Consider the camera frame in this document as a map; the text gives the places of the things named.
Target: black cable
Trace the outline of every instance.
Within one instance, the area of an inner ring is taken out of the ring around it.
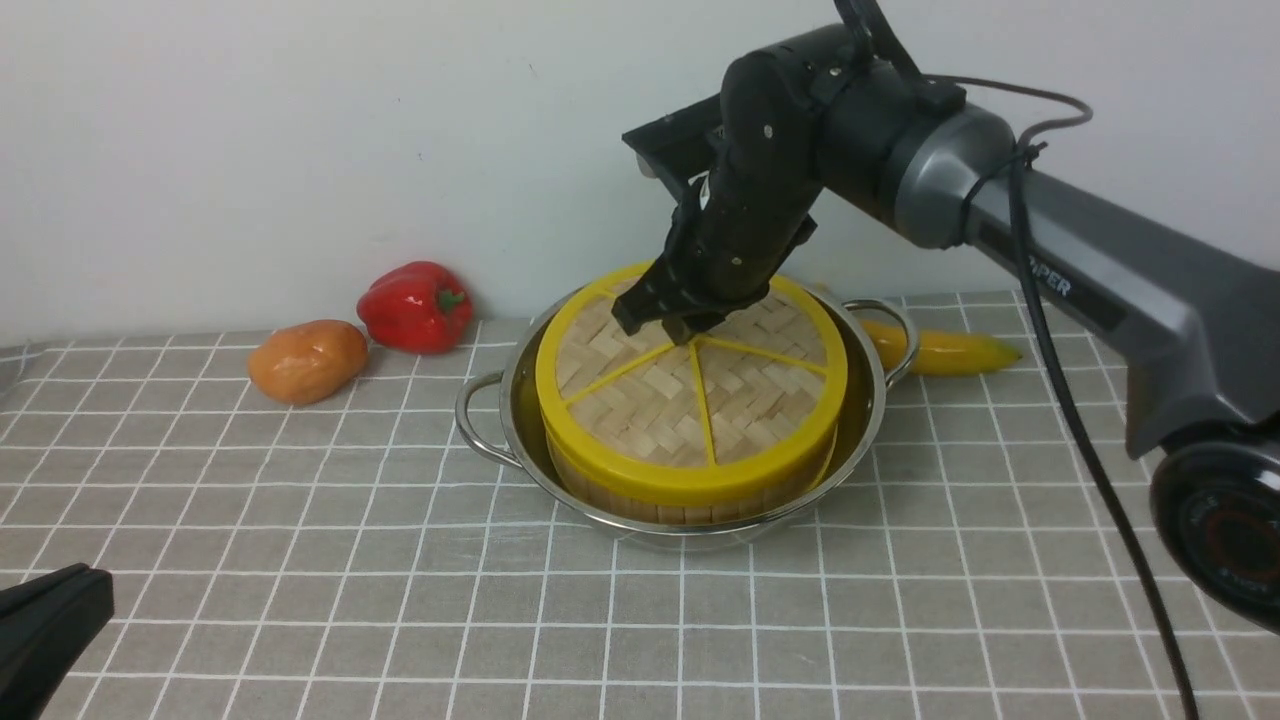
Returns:
[[[1138,582],[1142,583],[1142,592],[1147,596],[1147,603],[1151,605],[1151,612],[1155,616],[1156,628],[1160,630],[1160,639],[1165,646],[1165,653],[1169,656],[1169,665],[1172,669],[1174,682],[1178,685],[1178,694],[1181,697],[1183,711],[1188,720],[1199,720],[1199,710],[1196,706],[1196,693],[1192,689],[1190,675],[1187,671],[1187,664],[1183,660],[1181,648],[1178,646],[1178,637],[1174,634],[1174,625],[1169,620],[1169,611],[1165,609],[1165,601],[1161,598],[1160,587],[1156,585],[1156,577],[1151,571],[1151,564],[1147,562],[1147,555],[1143,552],[1142,544],[1138,542],[1138,536],[1134,533],[1133,525],[1129,523],[1129,516],[1125,514],[1124,506],[1120,503],[1120,498],[1116,496],[1115,488],[1111,487],[1111,479],[1107,477],[1107,471],[1102,466],[1102,460],[1093,448],[1089,433],[1084,428],[1084,420],[1080,419],[1080,413],[1075,407],[1075,400],[1071,397],[1071,388],[1066,382],[1066,374],[1062,372],[1062,363],[1057,357],[1057,350],[1053,347],[1053,338],[1050,334],[1048,323],[1044,319],[1044,306],[1041,301],[1039,288],[1037,287],[1036,278],[1032,273],[1032,232],[1030,217],[1027,210],[1025,188],[1027,172],[1030,169],[1030,156],[1028,154],[1032,151],[1032,141],[1037,135],[1046,131],[1083,126],[1093,118],[1093,109],[1075,97],[1046,90],[1036,90],[980,78],[955,76],[925,77],[934,82],[942,81],[956,85],[973,85],[1002,90],[1006,92],[1016,92],[1019,95],[1029,95],[1032,97],[1041,97],[1044,100],[1053,100],[1056,102],[1070,105],[1080,111],[1079,115],[1071,118],[1055,118],[1036,123],[1024,129],[1018,137],[1018,146],[1014,150],[1014,155],[1027,155],[1027,161],[1015,161],[1009,165],[1009,222],[1014,240],[1014,256],[1018,264],[1018,279],[1023,287],[1023,295],[1027,296],[1027,313],[1030,316],[1032,328],[1036,331],[1036,341],[1039,346],[1041,355],[1044,359],[1044,369],[1048,372],[1050,383],[1053,386],[1053,395],[1057,397],[1057,404],[1062,407],[1062,418],[1066,420],[1066,427],[1071,432],[1071,437],[1075,441],[1075,446],[1080,451],[1080,456],[1084,459],[1084,465],[1089,469],[1089,474],[1093,475],[1093,484],[1097,486],[1098,493],[1102,496],[1102,502],[1106,503],[1107,512],[1111,514],[1111,519],[1116,524],[1116,530],[1120,532],[1120,539],[1124,541],[1125,550],[1129,551],[1129,559],[1133,561],[1133,566],[1138,573]]]

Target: pepper stem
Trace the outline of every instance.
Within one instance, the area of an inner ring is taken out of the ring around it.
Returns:
[[[466,299],[467,293],[453,292],[452,290],[442,290],[440,292],[435,293],[435,302],[439,304],[440,310],[443,310],[444,313],[453,310],[456,306],[461,305],[462,301],[465,301]]]

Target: red bell pepper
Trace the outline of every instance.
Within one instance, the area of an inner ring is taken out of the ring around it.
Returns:
[[[356,304],[369,337],[420,355],[458,345],[471,314],[471,297],[453,273],[422,260],[378,278]]]

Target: black object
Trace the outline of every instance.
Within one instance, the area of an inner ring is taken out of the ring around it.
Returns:
[[[0,717],[40,717],[114,614],[111,574],[83,564],[0,591]]]
[[[1213,600],[1280,633],[1280,448],[1220,430],[1156,469],[1151,512],[1174,560]]]

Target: pot handle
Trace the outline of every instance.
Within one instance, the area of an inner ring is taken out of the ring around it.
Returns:
[[[457,402],[453,405],[453,419],[458,423],[458,432],[462,433],[463,442],[466,442],[471,450],[479,452],[481,457],[503,465],[509,465],[517,470],[524,470],[525,466],[520,464],[518,457],[512,455],[509,450],[498,447],[481,438],[480,433],[476,432],[476,427],[471,423],[471,397],[481,389],[495,386],[500,382],[500,370],[467,380],[466,384],[462,386],[462,392],[458,393]]]
[[[915,329],[915,323],[911,322],[911,318],[906,316],[906,310],[902,310],[897,305],[884,302],[883,300],[873,300],[868,297],[850,300],[844,305],[845,310],[849,310],[850,313],[855,310],[879,310],[890,318],[893,318],[899,325],[902,325],[902,332],[906,334],[906,352],[902,354],[902,360],[900,360],[893,369],[884,373],[884,388],[887,389],[896,386],[897,382],[901,380],[902,377],[911,369],[911,365],[915,363],[915,356],[920,354],[920,332]]]

